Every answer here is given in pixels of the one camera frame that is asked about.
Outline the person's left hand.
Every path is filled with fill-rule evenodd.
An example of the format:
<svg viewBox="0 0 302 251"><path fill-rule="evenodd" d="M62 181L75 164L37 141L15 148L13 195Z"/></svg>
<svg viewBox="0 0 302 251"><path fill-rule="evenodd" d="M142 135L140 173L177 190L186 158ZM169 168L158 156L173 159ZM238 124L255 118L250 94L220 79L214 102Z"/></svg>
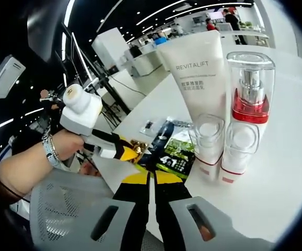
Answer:
<svg viewBox="0 0 302 251"><path fill-rule="evenodd" d="M84 140L81 136L65 129L57 132L52 137L52 141L59 160L61 161L69 159L84 147Z"/></svg>

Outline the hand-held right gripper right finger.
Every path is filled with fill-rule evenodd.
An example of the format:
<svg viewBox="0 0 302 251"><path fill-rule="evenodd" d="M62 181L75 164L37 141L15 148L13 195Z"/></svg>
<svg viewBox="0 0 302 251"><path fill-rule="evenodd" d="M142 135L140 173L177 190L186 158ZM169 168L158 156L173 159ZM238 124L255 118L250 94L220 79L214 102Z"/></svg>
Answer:
<svg viewBox="0 0 302 251"><path fill-rule="evenodd" d="M155 204L165 250L271 250L264 239L249 238L231 218L202 197L193 197L174 174L156 171Z"/></svg>

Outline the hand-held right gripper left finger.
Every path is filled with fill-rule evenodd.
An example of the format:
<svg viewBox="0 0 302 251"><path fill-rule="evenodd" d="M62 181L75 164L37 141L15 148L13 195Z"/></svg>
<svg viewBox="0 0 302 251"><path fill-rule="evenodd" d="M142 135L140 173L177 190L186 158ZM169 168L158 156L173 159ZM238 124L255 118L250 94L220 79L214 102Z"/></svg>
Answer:
<svg viewBox="0 0 302 251"><path fill-rule="evenodd" d="M149 218L149 184L149 172L129 175L102 203L90 234L95 242L104 236L96 250L141 250Z"/></svg>

